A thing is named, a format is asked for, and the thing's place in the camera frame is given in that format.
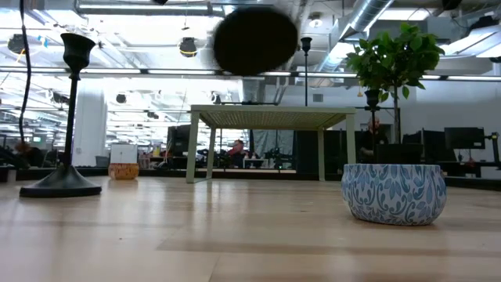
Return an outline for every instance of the office desk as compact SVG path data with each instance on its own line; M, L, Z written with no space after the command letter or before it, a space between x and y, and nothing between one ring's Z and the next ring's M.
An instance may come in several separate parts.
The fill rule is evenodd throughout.
M356 162L355 112L355 108L347 107L192 105L186 182L195 182L196 140L199 120L202 120L211 128L209 155L207 157L207 179L212 178L216 129L227 128L317 131L319 136L319 180L325 181L323 131L342 121L346 121L348 163L354 164Z
M261 161L262 162L261 168L268 168L268 159L246 159L246 158L244 158L243 159L243 168L246 168L246 166L245 166L246 161L250 162L251 165L254 165L255 161Z
M447 172L448 176L463 176L464 174L475 174L476 178L481 178L481 168L499 168L501 164L494 161L475 161L475 162L458 162L458 161L439 161L442 171Z

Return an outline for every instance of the computer monitor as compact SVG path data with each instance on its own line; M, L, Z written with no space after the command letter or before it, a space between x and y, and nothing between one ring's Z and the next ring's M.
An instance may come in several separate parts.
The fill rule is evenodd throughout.
M448 149L485 149L483 128L445 128Z
M171 126L168 128L167 138L171 144L170 150L174 156L182 156L188 151L190 125Z
M421 162L421 144L378 144L377 163L417 165Z
M454 149L445 145L445 132L423 130L424 158L428 163L457 161Z

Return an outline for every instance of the plant stem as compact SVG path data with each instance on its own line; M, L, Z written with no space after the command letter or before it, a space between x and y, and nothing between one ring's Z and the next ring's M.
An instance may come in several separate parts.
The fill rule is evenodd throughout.
M394 117L394 127L395 127L395 144L400 144L400 118L398 118L398 87L395 84L395 94L393 96L393 117Z

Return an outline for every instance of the blue and white ceramic pot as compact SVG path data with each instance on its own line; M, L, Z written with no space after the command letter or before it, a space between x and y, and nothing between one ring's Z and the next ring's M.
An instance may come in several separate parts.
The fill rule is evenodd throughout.
M427 225L447 201L438 165L346 164L341 187L354 217L369 222Z

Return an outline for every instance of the table leg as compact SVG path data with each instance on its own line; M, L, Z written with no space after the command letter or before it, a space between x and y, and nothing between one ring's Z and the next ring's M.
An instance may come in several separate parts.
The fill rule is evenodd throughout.
M348 163L356 163L356 152L355 152L355 115L346 115L346 147L348 153Z
M207 179L212 178L212 168L214 167L214 145L216 143L216 128L211 128L211 139L209 142L209 155L207 156Z
M324 161L323 150L323 129L319 130L319 180L326 181L326 166Z
M198 137L198 120L200 113L191 113L189 127L188 164L186 165L186 183L195 183L196 139Z

